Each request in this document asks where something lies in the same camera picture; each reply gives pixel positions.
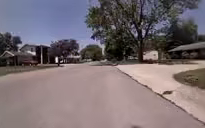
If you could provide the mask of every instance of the bush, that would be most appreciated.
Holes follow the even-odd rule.
[[[4,67],[7,65],[6,59],[0,57],[0,67]]]

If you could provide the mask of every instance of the yard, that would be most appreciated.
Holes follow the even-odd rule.
[[[205,69],[182,72],[174,75],[174,78],[183,84],[205,89]]]
[[[15,66],[15,67],[0,67],[0,76],[12,74],[12,73],[21,73],[29,72],[35,70],[42,70],[47,68],[54,68],[56,65],[41,65],[41,66]]]

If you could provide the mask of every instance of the tree trunk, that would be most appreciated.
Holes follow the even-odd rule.
[[[143,41],[140,41],[139,47],[138,47],[138,61],[139,63],[143,62]]]

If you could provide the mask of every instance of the white house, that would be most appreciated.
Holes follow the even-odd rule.
[[[25,44],[20,48],[21,52],[30,53],[40,64],[54,63],[54,57],[49,55],[49,46]]]

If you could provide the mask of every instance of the road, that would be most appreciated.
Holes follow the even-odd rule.
[[[0,77],[0,128],[205,126],[115,67],[73,65]]]

